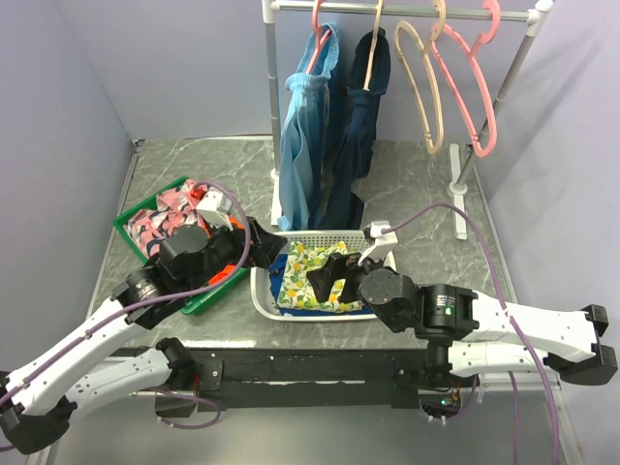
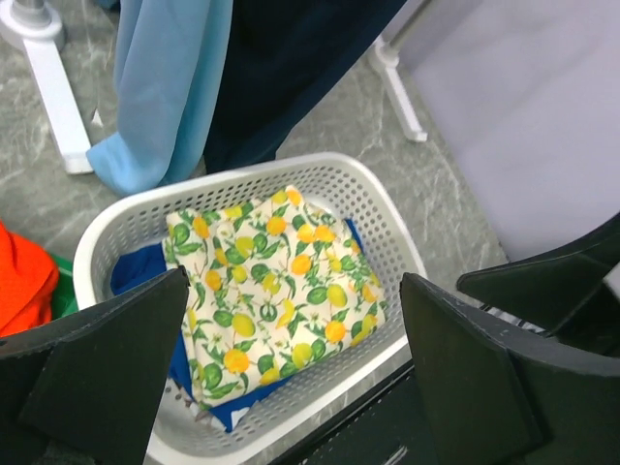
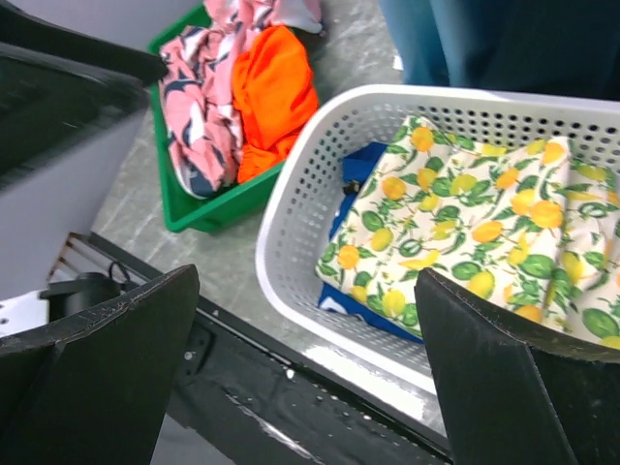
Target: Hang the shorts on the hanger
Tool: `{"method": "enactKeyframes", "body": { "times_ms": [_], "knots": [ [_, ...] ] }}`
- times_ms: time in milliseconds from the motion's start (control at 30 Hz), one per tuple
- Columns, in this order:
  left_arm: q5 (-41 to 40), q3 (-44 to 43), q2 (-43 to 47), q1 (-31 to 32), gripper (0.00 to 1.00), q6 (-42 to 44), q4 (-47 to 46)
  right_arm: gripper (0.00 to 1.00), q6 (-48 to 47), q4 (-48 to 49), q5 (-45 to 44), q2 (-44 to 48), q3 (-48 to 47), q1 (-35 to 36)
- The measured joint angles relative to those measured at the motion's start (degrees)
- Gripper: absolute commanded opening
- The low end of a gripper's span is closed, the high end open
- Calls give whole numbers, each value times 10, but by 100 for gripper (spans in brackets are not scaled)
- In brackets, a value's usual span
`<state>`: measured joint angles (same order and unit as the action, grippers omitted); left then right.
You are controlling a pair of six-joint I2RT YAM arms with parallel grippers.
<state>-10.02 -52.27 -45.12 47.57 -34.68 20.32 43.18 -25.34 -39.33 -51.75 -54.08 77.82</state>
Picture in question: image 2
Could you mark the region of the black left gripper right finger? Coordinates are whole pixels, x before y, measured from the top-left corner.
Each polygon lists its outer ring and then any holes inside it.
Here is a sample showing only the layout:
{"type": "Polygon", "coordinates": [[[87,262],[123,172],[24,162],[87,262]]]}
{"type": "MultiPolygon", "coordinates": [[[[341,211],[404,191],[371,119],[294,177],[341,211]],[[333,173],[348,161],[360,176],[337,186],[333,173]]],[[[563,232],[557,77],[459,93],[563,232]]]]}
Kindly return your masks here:
{"type": "Polygon", "coordinates": [[[440,463],[618,463],[618,359],[512,325],[415,273],[400,299],[440,463]]]}

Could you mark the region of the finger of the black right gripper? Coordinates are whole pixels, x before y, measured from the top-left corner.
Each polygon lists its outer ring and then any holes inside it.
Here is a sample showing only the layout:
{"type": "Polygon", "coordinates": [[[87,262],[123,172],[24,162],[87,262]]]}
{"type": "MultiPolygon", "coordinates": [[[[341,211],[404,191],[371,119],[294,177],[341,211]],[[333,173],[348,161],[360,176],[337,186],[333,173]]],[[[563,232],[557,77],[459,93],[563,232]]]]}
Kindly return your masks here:
{"type": "Polygon", "coordinates": [[[461,275],[463,294],[595,354],[619,355],[619,291],[608,275],[619,265],[619,219],[518,262],[461,275]]]}

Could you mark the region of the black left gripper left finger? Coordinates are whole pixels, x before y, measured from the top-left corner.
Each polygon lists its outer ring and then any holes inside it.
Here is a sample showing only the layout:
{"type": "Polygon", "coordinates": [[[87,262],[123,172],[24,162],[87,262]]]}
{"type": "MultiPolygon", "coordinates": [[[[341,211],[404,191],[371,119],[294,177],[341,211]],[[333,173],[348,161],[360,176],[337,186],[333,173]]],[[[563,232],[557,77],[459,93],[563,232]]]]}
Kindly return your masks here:
{"type": "Polygon", "coordinates": [[[1,341],[1,461],[49,442],[101,464],[140,464],[189,294],[184,268],[1,341]]]}

